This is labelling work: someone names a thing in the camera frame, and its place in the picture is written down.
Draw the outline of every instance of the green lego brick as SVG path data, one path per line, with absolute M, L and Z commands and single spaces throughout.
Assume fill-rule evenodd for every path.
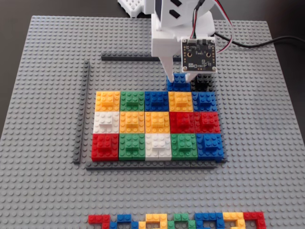
M 167 229 L 175 229 L 175 222 L 167 221 Z
M 181 221 L 181 214 L 174 214 L 173 215 L 173 220 L 176 221 Z
M 145 160 L 145 134 L 120 134 L 120 161 Z
M 121 92 L 120 111 L 144 111 L 144 92 Z
M 182 222 L 189 221 L 189 214 L 187 214 L 187 213 L 181 214 L 181 221 Z
M 195 220 L 190 220 L 189 221 L 189 229 L 191 228 L 196 228 L 196 221 Z
M 171 134 L 172 160 L 197 160 L 195 134 Z

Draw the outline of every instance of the circuit board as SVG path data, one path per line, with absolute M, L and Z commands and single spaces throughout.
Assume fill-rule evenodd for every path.
M 216 72 L 215 40 L 182 40 L 183 72 Z

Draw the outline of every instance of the dark background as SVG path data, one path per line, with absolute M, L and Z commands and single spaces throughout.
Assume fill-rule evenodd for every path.
M 231 20 L 267 21 L 273 38 L 305 39 L 305 0 L 220 0 Z M 215 19 L 222 19 L 212 9 Z M 5 122 L 32 15 L 129 17 L 117 0 L 0 0 L 0 131 Z M 275 45 L 302 136 L 305 136 L 305 45 Z

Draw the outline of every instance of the red lego brick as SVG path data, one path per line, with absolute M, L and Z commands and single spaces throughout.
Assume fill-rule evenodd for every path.
M 194 134 L 193 112 L 170 112 L 171 134 Z
M 103 223 L 110 223 L 110 215 L 103 215 Z
M 110 222 L 105 222 L 102 224 L 102 229 L 109 229 L 110 228 Z
M 88 222 L 89 224 L 102 224 L 103 215 L 89 215 Z
M 194 120 L 196 133 L 220 134 L 217 112 L 194 112 Z
M 245 221 L 255 221 L 256 229 L 266 229 L 263 212 L 244 212 Z
M 93 134 L 92 161 L 119 160 L 119 134 Z

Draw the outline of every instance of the grid of lego bricks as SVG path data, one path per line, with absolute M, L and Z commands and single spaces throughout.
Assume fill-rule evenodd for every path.
M 175 74 L 171 90 L 186 87 L 185 74 Z M 91 158 L 221 162 L 214 92 L 96 92 Z

